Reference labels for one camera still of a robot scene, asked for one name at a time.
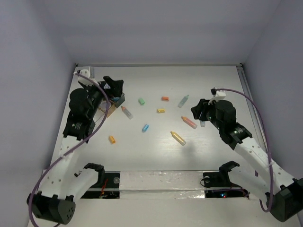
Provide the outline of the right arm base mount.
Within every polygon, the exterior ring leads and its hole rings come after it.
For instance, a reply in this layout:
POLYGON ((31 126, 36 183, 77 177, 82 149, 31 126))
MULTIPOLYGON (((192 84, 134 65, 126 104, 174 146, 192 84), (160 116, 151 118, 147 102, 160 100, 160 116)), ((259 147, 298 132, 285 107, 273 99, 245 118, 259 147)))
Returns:
POLYGON ((240 165, 234 161, 219 167, 217 172, 204 172, 200 185, 205 189, 206 198, 248 198, 249 192, 230 181, 229 172, 240 165))

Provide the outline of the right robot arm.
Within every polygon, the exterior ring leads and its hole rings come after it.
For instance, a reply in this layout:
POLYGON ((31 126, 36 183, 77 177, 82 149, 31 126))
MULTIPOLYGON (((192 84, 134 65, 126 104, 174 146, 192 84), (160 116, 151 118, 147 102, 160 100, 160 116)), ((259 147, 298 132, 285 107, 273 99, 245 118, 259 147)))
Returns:
POLYGON ((266 203, 271 215, 285 222, 303 209, 303 180, 295 179, 259 146, 252 134, 236 121, 231 102, 201 99, 191 108, 194 119, 209 121, 222 141, 258 173, 248 173, 238 163, 227 162, 211 176, 205 187, 241 187, 266 203))

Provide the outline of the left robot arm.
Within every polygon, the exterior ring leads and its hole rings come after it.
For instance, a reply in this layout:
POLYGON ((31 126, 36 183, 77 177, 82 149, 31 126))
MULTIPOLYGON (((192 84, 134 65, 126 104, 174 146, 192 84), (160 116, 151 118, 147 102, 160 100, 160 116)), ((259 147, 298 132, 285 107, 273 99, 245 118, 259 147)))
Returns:
POLYGON ((76 202, 92 186, 106 184, 102 165, 87 163, 80 173, 76 164, 85 144, 101 128, 94 122, 99 105, 104 100, 106 111, 112 98, 123 96, 123 80, 104 76, 97 82, 88 76, 76 74, 80 88, 70 93, 67 122, 62 134, 58 158, 44 171, 27 198, 29 218, 33 226, 35 219, 67 225, 75 212, 76 202))

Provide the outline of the yellow highlighter marker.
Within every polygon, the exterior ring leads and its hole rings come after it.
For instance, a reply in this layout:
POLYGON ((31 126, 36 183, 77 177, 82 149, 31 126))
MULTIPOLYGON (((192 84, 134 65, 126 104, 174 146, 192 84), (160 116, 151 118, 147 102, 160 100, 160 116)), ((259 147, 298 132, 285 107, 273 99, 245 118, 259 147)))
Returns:
POLYGON ((181 145, 181 146, 185 146, 186 144, 186 141, 181 137, 179 136, 176 132, 174 131, 171 131, 170 132, 172 137, 181 145))

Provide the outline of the blue lid jar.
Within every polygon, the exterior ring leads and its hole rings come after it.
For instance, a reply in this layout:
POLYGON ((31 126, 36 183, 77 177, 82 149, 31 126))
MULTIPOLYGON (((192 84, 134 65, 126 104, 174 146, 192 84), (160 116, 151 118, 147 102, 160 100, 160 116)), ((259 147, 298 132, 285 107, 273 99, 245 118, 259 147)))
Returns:
POLYGON ((120 98, 121 98, 121 97, 113 97, 111 100, 112 100, 113 102, 118 102, 118 101, 120 100, 120 98))

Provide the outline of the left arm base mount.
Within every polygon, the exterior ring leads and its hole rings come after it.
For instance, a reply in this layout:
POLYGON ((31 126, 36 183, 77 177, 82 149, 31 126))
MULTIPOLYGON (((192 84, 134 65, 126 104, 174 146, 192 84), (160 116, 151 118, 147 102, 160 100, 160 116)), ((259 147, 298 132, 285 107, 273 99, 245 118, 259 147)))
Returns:
POLYGON ((104 166, 88 163, 84 169, 98 172, 98 180, 81 197, 82 199, 119 199, 120 172, 106 172, 104 166))

